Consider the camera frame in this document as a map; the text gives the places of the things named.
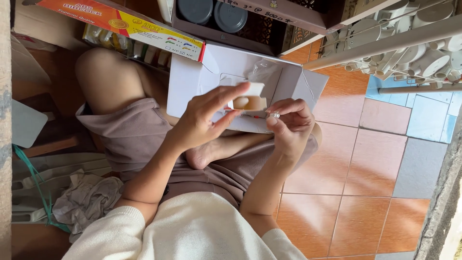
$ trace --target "fingernail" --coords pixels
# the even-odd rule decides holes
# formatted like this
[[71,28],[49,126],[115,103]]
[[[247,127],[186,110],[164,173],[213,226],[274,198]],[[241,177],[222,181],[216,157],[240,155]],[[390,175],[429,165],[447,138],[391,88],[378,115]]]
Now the fingernail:
[[278,123],[278,121],[277,121],[276,118],[274,118],[274,117],[268,117],[268,118],[266,119],[266,122],[268,123],[268,125],[275,125],[275,124]]

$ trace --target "woman's left hand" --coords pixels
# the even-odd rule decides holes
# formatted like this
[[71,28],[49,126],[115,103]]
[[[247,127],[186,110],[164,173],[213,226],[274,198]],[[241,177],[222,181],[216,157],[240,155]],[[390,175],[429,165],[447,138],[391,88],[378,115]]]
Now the woman's left hand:
[[167,133],[165,141],[183,152],[219,137],[240,111],[232,110],[215,123],[210,119],[216,111],[245,93],[249,87],[249,82],[235,87],[219,86],[204,95],[193,97],[178,123]]

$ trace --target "crumpled white cloth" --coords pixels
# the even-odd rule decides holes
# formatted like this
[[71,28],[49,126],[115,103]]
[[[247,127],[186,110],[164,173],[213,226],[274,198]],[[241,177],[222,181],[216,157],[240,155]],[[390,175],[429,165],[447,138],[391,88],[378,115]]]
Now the crumpled white cloth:
[[71,230],[74,243],[94,221],[106,215],[121,194],[122,181],[117,177],[103,178],[78,170],[70,175],[71,185],[53,206],[53,215]]

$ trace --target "woman's right hand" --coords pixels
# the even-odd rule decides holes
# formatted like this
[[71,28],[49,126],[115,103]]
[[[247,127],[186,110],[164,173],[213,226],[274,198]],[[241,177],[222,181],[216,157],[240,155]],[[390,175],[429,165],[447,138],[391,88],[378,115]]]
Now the woman's right hand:
[[267,128],[274,132],[274,150],[299,160],[315,125],[315,117],[303,99],[279,100],[267,113],[278,113],[279,118],[268,117]]

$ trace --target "green plastic strap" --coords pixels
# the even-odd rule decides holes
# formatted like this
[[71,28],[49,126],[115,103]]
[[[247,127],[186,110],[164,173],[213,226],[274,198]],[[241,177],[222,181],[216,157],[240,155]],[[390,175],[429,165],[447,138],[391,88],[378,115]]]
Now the green plastic strap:
[[40,176],[40,174],[38,173],[38,171],[34,168],[34,166],[30,163],[29,159],[27,158],[27,156],[24,154],[24,152],[16,145],[16,144],[13,144],[13,147],[14,147],[14,152],[16,153],[16,155],[18,155],[18,157],[26,164],[26,166],[29,168],[29,171],[30,171],[30,174],[32,175],[32,178],[34,179],[34,182],[35,182],[35,186],[37,187],[38,189],[38,192],[40,193],[40,196],[42,197],[42,203],[43,203],[43,207],[45,208],[45,212],[47,213],[47,217],[48,217],[48,222],[46,223],[46,225],[53,225],[55,227],[58,227],[68,233],[70,233],[71,231],[69,230],[69,228],[67,227],[67,225],[65,224],[62,224],[62,223],[55,223],[51,220],[51,193],[50,193],[50,190],[48,190],[48,201],[49,201],[49,205],[47,204],[47,201],[45,200],[45,197],[43,196],[43,193],[42,193],[42,190],[40,189],[40,185],[37,181],[37,176],[40,178],[40,180],[42,181],[42,183],[45,184],[45,181],[43,180],[43,178]]

